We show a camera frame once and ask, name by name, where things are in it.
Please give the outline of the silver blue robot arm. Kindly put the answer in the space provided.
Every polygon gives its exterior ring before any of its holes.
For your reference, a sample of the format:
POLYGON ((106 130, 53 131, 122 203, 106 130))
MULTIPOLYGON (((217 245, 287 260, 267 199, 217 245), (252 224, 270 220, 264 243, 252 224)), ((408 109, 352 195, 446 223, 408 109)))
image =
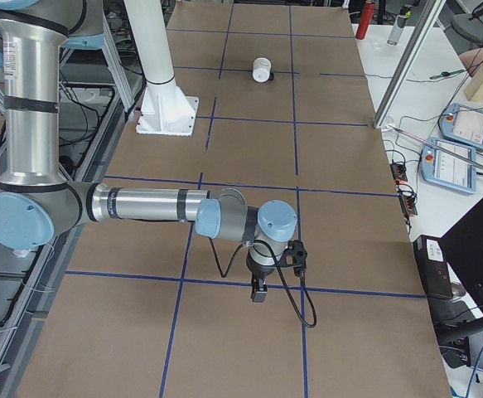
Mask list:
POLYGON ((248 249, 251 298, 264 301, 271 273, 305 275, 306 251, 293 235, 297 214, 279 200, 249 206, 221 191, 109 187, 71 182, 59 170, 60 49, 104 43, 100 1, 0 1, 7 167, 0 175, 0 244, 44 245, 89 222, 191 222, 210 240, 248 249))

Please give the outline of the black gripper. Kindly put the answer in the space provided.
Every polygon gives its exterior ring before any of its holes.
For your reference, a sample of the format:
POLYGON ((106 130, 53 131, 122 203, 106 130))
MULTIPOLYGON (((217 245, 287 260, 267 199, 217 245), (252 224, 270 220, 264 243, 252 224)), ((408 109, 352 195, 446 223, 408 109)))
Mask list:
POLYGON ((250 298, 253 302, 263 303, 267 297, 268 289, 266 284, 258 284, 258 281, 265 281, 275 270, 275 266, 261 265, 250 255, 246 258, 246 265, 252 274, 250 298))

